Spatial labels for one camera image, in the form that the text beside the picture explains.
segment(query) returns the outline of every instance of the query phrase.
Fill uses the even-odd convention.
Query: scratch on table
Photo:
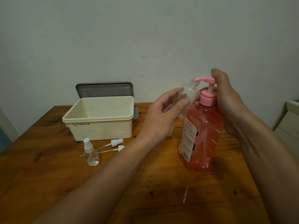
[[[184,198],[184,203],[185,203],[185,199],[186,199],[186,196],[187,196],[187,190],[188,190],[188,187],[189,187],[189,185],[187,186],[187,188],[186,188],[186,192],[185,192],[185,198]]]

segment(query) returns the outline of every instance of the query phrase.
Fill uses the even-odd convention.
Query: wood grain
[[[138,105],[133,137],[149,103]],[[0,154],[0,223],[30,223],[77,188],[116,152],[90,167],[62,122],[71,106],[55,106]],[[108,223],[269,223],[235,138],[223,132],[207,170],[191,173],[178,156],[182,120],[140,167]],[[95,148],[110,140],[93,141]]]

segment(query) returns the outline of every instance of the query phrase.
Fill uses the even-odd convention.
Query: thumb
[[[190,104],[190,100],[185,98],[177,102],[168,112],[166,112],[167,118],[173,123],[179,114],[181,114]]]
[[[230,85],[228,75],[224,71],[217,68],[212,68],[211,74],[212,77],[216,80],[219,92],[225,92],[226,90],[233,89]]]

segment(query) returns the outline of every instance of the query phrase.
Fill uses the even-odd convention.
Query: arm
[[[225,128],[235,136],[274,223],[298,223],[299,163],[275,133],[257,118],[230,85],[226,73],[212,69]]]
[[[38,223],[105,223],[141,163],[170,132],[172,123],[190,103],[173,106],[180,88],[159,97],[148,109],[139,135],[89,180],[39,217]]]

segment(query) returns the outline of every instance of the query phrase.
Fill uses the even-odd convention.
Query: hand
[[[154,146],[167,137],[175,119],[190,103],[185,98],[174,105],[180,91],[181,88],[168,91],[149,106],[139,135],[150,138]]]
[[[217,92],[218,108],[224,117],[224,127],[229,134],[236,136],[235,127],[238,121],[243,117],[244,113],[250,113],[250,111],[243,103],[240,95],[232,88],[228,75],[225,72],[213,68],[211,74],[217,83],[214,91]],[[195,106],[199,106],[198,100],[201,91],[206,89],[207,87],[202,88],[197,93],[196,101],[194,102]]]

